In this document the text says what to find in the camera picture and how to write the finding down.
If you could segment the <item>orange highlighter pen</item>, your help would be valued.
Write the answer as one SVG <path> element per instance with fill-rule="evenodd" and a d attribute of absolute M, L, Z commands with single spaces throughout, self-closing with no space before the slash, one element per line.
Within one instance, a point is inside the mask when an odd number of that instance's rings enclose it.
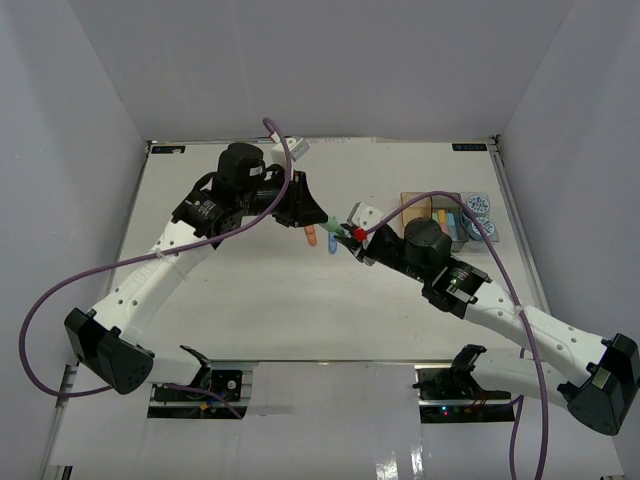
<path fill-rule="evenodd" d="M 443 230 L 447 228 L 446 213 L 443 210 L 437 211 L 439 224 Z"/>

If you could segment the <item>blue highlighter pen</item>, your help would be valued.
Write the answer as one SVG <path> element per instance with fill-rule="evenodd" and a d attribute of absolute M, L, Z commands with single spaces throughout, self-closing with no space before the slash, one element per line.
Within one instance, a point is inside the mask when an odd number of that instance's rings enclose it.
<path fill-rule="evenodd" d="M 459 241 L 460 237 L 458 235 L 458 227 L 457 227 L 455 215 L 451 212 L 447 212 L 446 221 L 447 221 L 448 231 L 452 240 Z"/>

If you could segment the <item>blue-lidded cleaning gel jar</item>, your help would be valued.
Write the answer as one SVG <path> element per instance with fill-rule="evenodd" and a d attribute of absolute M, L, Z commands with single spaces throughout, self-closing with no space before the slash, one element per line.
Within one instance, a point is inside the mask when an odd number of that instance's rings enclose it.
<path fill-rule="evenodd" d="M 464 205 L 462 215 L 466 222 L 471 222 L 473 219 L 488 218 L 490 216 L 490 201 L 484 195 L 468 196 L 464 201 Z"/>

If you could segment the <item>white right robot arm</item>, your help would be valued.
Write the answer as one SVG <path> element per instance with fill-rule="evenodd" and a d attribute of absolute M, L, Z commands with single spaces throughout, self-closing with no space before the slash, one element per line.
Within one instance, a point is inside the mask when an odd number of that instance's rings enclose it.
<path fill-rule="evenodd" d="M 452 240 L 431 219 L 414 219 L 403 235 L 384 225 L 372 234 L 365 217 L 343 223 L 340 238 L 360 262 L 380 263 L 421 283 L 438 310 L 487 328 L 538 354 L 537 360 L 468 345 L 448 378 L 461 397 L 484 390 L 547 399 L 578 422 L 617 435 L 639 391 L 639 347 L 617 333 L 606 339 L 570 326 L 533 306 L 519 307 L 487 273 L 451 252 Z"/>

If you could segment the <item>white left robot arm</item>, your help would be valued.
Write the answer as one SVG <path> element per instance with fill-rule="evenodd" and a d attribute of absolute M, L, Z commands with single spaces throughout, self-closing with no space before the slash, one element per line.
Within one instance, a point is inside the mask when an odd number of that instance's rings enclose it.
<path fill-rule="evenodd" d="M 327 214 L 311 196 L 305 173 L 286 171 L 286 160 L 309 149 L 289 137 L 271 149 L 270 164 L 252 144 L 235 142 L 219 156 L 172 212 L 151 250 L 111 293 L 88 311 L 73 309 L 64 325 L 81 364 L 117 393 L 145 383 L 174 383 L 188 398 L 211 387 L 212 362 L 195 349 L 143 342 L 156 312 L 187 275 L 219 246 L 219 236 L 238 230 L 246 217 L 266 213 L 285 227 L 325 223 Z"/>

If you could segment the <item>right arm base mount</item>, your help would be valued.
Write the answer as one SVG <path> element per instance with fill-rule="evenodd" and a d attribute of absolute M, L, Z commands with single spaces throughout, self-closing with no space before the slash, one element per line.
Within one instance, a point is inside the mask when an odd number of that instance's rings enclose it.
<path fill-rule="evenodd" d="M 415 370 L 413 388 L 423 425 L 514 421 L 514 399 L 510 393 L 456 382 L 448 366 L 423 364 Z"/>

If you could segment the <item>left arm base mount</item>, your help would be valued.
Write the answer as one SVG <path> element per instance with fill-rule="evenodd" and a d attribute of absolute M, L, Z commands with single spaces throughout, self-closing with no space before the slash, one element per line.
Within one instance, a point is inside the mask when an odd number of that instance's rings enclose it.
<path fill-rule="evenodd" d="M 251 395 L 251 374 L 213 370 L 198 386 L 186 390 L 154 385 L 147 409 L 151 419 L 241 420 Z"/>

